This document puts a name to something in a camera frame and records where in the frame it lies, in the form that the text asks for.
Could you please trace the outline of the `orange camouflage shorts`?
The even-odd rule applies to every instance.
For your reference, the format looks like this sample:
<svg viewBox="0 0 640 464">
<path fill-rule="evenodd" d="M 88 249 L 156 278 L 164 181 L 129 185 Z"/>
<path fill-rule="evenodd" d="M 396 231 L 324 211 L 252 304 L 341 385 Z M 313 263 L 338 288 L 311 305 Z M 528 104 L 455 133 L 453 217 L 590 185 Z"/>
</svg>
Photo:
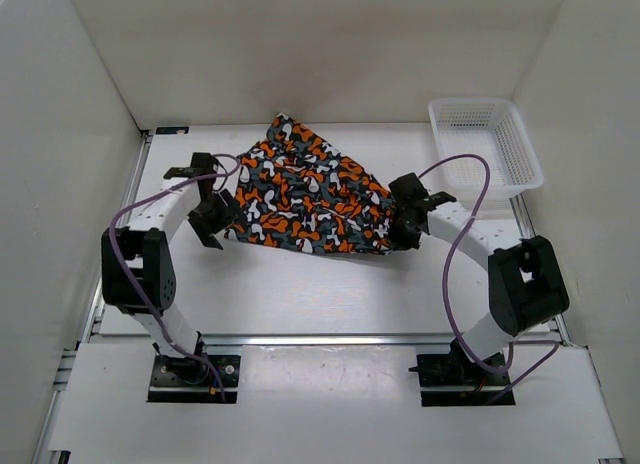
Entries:
<svg viewBox="0 0 640 464">
<path fill-rule="evenodd" d="M 246 221 L 225 238 L 317 255 L 393 251 L 391 192 L 306 125 L 278 114 L 238 160 L 235 199 Z"/>
</svg>

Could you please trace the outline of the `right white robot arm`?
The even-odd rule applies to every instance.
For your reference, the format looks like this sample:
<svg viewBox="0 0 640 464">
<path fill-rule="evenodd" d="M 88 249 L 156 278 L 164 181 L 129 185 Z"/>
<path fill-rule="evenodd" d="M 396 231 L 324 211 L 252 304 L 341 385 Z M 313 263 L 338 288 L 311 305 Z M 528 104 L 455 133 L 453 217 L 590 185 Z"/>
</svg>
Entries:
<svg viewBox="0 0 640 464">
<path fill-rule="evenodd" d="M 390 231 L 394 243 L 416 248 L 425 234 L 450 244 L 441 281 L 445 313 L 455 335 L 448 357 L 450 374 L 470 384 L 484 371 L 506 373 L 509 363 L 494 367 L 489 359 L 569 308 L 552 243 L 540 235 L 516 238 L 493 222 L 477 219 L 452 195 L 429 193 L 414 173 L 392 181 L 390 191 L 396 202 Z M 449 271 L 458 251 L 488 276 L 489 311 L 465 332 L 455 321 L 449 299 Z"/>
</svg>

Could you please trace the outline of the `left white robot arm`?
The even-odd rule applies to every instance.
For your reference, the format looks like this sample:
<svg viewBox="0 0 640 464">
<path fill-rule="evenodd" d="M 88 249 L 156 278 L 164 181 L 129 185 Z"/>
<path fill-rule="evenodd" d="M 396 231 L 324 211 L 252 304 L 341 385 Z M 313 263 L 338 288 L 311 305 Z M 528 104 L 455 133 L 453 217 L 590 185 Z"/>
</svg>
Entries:
<svg viewBox="0 0 640 464">
<path fill-rule="evenodd" d="M 196 152 L 189 165 L 165 172 L 158 191 L 118 211 L 101 238 L 104 301 L 141 324 L 158 354 L 176 360 L 175 372 L 188 384 L 206 379 L 210 361 L 201 334 L 175 303 L 170 243 L 188 223 L 203 247 L 222 248 L 217 234 L 245 218 L 216 181 L 239 170 L 231 154 Z"/>
</svg>

